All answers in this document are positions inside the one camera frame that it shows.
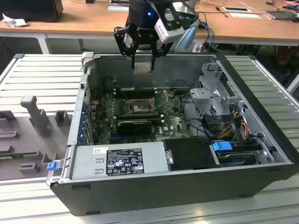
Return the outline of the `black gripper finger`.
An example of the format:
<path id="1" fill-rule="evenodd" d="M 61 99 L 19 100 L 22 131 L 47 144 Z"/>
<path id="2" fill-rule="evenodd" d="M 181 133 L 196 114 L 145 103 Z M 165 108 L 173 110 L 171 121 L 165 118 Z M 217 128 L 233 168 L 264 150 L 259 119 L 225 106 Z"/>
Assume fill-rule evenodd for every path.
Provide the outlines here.
<path id="1" fill-rule="evenodd" d="M 166 56 L 173 45 L 173 42 L 162 44 L 160 48 L 157 48 L 157 43 L 151 44 L 151 60 L 150 60 L 150 70 L 153 71 L 155 68 L 155 60 L 159 57 Z"/>
<path id="2" fill-rule="evenodd" d="M 128 36 L 132 39 L 130 47 L 127 47 L 124 39 L 125 36 Z M 114 37 L 116 43 L 119 47 L 120 53 L 123 56 L 128 56 L 131 58 L 131 68 L 135 69 L 135 53 L 140 45 L 140 32 L 138 27 L 135 25 L 127 25 L 126 27 L 115 27 L 114 28 Z"/>

